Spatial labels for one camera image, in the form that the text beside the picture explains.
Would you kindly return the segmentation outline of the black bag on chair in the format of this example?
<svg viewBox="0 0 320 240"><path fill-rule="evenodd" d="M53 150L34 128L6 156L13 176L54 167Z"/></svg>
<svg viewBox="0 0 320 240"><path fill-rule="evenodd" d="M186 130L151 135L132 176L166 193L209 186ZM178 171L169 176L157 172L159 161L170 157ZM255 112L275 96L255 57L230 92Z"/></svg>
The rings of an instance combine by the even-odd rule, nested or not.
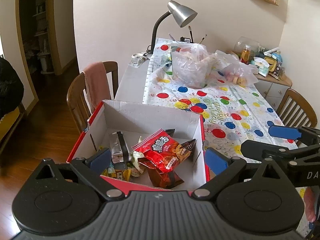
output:
<svg viewBox="0 0 320 240"><path fill-rule="evenodd" d="M1 57L0 115L1 118L14 111L22 102L24 86L12 65Z"/></svg>

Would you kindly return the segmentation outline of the red brown snack bag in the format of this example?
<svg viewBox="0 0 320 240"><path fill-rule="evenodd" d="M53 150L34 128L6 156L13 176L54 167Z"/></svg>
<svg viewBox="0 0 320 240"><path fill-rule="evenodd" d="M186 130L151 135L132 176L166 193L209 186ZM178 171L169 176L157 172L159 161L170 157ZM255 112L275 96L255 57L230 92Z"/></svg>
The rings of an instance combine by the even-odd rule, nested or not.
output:
<svg viewBox="0 0 320 240"><path fill-rule="evenodd" d="M138 158L138 163L144 166L154 187L172 189L182 183L182 180L175 171L162 172L147 158Z"/></svg>

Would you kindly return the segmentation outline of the amber bottle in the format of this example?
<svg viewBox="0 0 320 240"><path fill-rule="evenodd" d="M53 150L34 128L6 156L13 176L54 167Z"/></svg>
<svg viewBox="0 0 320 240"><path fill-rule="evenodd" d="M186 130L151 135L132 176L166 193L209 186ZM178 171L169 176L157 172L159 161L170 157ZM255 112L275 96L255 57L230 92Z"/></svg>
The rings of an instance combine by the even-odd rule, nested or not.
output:
<svg viewBox="0 0 320 240"><path fill-rule="evenodd" d="M249 45L245 45L244 49L241 52L240 61L244 64L249 63L249 58L251 54L251 48Z"/></svg>

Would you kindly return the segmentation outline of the yellow sesame snack packet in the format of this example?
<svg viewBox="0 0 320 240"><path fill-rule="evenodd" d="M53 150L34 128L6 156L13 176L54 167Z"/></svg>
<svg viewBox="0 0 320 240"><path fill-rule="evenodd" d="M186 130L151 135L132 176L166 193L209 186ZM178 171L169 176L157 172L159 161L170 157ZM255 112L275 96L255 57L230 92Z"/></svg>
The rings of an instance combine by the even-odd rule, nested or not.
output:
<svg viewBox="0 0 320 240"><path fill-rule="evenodd" d="M111 177L117 180L129 181L131 176L131 170L116 170L113 167L106 168L101 175Z"/></svg>

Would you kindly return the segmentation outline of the white cream snack bag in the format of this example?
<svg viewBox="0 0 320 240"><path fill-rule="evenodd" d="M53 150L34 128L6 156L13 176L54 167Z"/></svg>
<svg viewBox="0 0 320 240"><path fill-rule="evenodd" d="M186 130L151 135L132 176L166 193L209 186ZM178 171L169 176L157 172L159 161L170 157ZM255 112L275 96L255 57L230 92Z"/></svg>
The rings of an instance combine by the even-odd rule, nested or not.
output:
<svg viewBox="0 0 320 240"><path fill-rule="evenodd" d="M130 153L130 157L131 157L131 160L128 167L131 170L131 176L139 177L144 173L145 167L139 163L138 159L144 158L144 154L141 152L132 151Z"/></svg>

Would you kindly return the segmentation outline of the white wooden sideboard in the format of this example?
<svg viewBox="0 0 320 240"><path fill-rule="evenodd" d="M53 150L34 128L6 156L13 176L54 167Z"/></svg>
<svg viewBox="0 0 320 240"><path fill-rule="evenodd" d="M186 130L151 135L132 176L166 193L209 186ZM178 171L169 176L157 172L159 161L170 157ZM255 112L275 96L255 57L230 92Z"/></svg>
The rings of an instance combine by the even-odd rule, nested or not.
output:
<svg viewBox="0 0 320 240"><path fill-rule="evenodd" d="M286 75L283 76L283 79L276 79L271 75L264 77L260 74L255 74L255 76L258 79L258 82L254 84L256 89L276 111L285 92L291 88L292 81Z"/></svg>

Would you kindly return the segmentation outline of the tissue box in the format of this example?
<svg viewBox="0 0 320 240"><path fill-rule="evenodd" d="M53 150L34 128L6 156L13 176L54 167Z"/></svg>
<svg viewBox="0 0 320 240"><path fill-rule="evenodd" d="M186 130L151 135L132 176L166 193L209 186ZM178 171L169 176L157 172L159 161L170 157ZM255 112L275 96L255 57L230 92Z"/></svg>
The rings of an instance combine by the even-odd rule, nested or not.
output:
<svg viewBox="0 0 320 240"><path fill-rule="evenodd" d="M251 64L255 65L258 68L258 74L263 77L267 77L269 72L270 64L263 58L253 57Z"/></svg>

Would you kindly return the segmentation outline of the brown chocolate candy bag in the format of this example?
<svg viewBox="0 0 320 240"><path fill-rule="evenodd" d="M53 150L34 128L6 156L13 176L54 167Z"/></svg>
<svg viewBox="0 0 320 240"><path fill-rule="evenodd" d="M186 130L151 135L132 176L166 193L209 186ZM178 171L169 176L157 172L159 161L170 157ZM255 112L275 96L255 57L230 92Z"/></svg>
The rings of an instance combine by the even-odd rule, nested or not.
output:
<svg viewBox="0 0 320 240"><path fill-rule="evenodd" d="M181 145L182 145L182 147L184 147L185 149L190 151L189 158L191 158L194 155L195 146L196 146L196 139L186 141L186 142L182 143Z"/></svg>

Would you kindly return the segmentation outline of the silver foil snack pack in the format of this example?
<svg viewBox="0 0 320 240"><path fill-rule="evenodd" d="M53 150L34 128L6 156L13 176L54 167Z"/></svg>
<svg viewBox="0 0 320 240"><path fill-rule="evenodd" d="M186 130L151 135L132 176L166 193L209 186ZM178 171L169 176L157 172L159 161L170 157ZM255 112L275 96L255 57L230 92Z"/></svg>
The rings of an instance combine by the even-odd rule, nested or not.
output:
<svg viewBox="0 0 320 240"><path fill-rule="evenodd" d="M122 132L109 134L112 163L126 163L131 160L131 154Z"/></svg>

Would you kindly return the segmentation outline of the plastic bag with cookies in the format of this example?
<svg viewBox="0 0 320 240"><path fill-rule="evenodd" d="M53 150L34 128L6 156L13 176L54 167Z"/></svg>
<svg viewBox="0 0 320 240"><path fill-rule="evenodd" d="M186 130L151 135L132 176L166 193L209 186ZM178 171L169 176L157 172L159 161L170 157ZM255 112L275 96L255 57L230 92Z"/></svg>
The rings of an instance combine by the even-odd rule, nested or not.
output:
<svg viewBox="0 0 320 240"><path fill-rule="evenodd" d="M248 87L259 82L255 76L256 66L242 63L235 53L216 50L215 57L216 69L224 75L228 82L241 87Z"/></svg>

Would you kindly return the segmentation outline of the wooden chair left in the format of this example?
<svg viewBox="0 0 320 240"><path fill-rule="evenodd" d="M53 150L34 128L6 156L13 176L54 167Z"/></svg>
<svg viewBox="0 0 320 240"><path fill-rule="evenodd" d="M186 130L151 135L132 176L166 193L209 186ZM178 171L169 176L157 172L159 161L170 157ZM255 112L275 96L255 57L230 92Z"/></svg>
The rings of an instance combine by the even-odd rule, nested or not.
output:
<svg viewBox="0 0 320 240"><path fill-rule="evenodd" d="M114 99L119 87L118 63L116 61L105 61L103 65L106 74L111 73L112 76L112 94L110 96ZM91 108L86 100L86 92L85 75L81 72L72 81L67 92L67 105L80 134L86 130L88 126L87 122L92 115Z"/></svg>

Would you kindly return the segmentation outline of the red chip bag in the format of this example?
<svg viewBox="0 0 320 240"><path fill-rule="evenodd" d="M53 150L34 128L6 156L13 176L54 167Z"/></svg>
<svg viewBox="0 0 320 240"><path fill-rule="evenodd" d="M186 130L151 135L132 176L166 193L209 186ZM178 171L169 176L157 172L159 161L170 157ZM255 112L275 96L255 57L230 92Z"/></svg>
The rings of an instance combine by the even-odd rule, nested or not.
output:
<svg viewBox="0 0 320 240"><path fill-rule="evenodd" d="M144 154L161 172L168 173L185 161L191 151L183 147L168 133L159 129L140 143L132 146L134 151Z"/></svg>

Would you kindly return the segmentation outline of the yellow black box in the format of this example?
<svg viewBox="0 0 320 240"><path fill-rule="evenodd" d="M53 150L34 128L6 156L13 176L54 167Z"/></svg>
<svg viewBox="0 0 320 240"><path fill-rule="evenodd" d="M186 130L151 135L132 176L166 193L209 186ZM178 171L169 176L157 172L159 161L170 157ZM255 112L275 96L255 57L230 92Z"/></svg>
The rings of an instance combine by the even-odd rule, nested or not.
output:
<svg viewBox="0 0 320 240"><path fill-rule="evenodd" d="M274 72L276 66L277 66L277 60L272 58L272 57L269 57L269 56L265 56L264 57L264 60L269 64L269 72L272 73Z"/></svg>

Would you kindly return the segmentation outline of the large clear plastic bag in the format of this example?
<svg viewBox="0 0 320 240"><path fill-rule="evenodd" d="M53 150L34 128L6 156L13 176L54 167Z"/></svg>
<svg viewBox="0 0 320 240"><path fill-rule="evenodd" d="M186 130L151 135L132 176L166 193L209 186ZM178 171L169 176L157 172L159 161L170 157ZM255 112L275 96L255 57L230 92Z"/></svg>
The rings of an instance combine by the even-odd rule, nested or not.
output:
<svg viewBox="0 0 320 240"><path fill-rule="evenodd" d="M217 63L214 53L198 43L180 43L171 52L172 79L190 88L203 88Z"/></svg>

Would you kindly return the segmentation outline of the pink towel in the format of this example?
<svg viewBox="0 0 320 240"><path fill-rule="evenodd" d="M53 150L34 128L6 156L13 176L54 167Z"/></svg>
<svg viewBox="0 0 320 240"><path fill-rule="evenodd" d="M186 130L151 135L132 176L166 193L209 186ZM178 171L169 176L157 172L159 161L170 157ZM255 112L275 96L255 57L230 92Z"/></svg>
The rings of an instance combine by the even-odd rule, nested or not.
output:
<svg viewBox="0 0 320 240"><path fill-rule="evenodd" d="M90 64L82 71L85 77L87 100L91 111L95 111L103 100L110 100L107 73L102 62Z"/></svg>

